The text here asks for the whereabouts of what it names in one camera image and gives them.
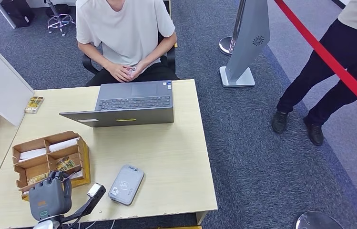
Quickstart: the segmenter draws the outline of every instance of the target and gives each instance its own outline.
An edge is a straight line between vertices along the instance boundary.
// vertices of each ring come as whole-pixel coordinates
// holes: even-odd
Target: gray carpet
[[[320,210],[346,229],[357,229],[357,191],[331,147],[313,146],[302,116],[291,114],[288,131],[273,133],[274,106],[289,79],[267,47],[252,64],[256,86],[224,89],[218,68],[227,63],[217,44],[231,34],[232,0],[180,0],[172,5],[178,34],[177,75],[195,79],[214,178],[218,211],[205,229],[290,229],[298,215]],[[34,89],[83,86],[75,31],[47,34],[46,16],[12,30],[0,15],[0,52]],[[298,109],[306,109],[300,104]],[[114,229],[189,226],[193,214],[118,220]],[[93,229],[107,229],[110,221]]]

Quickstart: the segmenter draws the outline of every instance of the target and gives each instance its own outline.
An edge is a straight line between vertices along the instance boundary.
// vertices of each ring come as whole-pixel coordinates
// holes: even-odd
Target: box
[[[78,138],[77,144],[69,146],[64,149],[56,150],[53,152],[49,151],[49,146],[64,142],[70,139]],[[27,159],[19,162],[20,154],[34,149],[45,149],[45,154]],[[57,162],[62,160],[62,158],[68,156],[71,161],[74,162],[75,166],[67,169],[65,172],[67,174],[72,174],[79,170],[82,171],[82,177],[76,177],[71,179],[72,187],[78,187],[84,184],[90,183],[90,159],[89,159],[89,149],[83,138],[74,133],[73,131],[67,131],[64,133],[51,135],[48,137],[43,137],[35,139],[29,142],[25,142],[13,147],[13,164],[14,171],[17,172],[20,178],[16,181],[17,187],[21,192],[21,198],[28,201],[28,192],[30,188],[35,186],[40,181],[29,184],[27,181],[35,176],[48,173],[50,170],[57,169]]]

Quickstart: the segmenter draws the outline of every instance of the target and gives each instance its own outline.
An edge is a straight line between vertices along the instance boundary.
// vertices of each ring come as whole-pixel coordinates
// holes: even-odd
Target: man
[[[76,17],[79,49],[103,67],[87,86],[178,80],[160,63],[177,42],[163,0],[77,0]],[[101,42],[103,55],[95,47]]]
[[[357,80],[357,0],[350,1],[338,19],[328,28],[320,43]],[[287,115],[293,110],[293,106],[303,99],[310,88],[332,75],[334,72],[313,51],[300,75],[279,100],[276,106],[277,112],[272,120],[273,130],[282,133],[286,127]],[[357,96],[342,81],[338,81],[337,85],[309,111],[303,120],[314,145],[323,144],[324,136],[321,127],[330,115],[355,100]]]

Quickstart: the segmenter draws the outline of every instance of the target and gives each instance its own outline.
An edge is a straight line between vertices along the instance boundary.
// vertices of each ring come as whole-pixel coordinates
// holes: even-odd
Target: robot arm
[[[34,229],[58,229],[63,223],[89,215],[104,195],[104,186],[95,183],[87,193],[89,200],[75,213],[71,209],[71,181],[62,171],[51,171],[47,179],[29,191],[32,216],[39,221]]]

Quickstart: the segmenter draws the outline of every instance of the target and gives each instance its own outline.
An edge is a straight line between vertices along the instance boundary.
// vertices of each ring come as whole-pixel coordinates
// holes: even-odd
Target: touchpad
[[[154,96],[156,88],[155,83],[135,83],[132,85],[132,96]]]

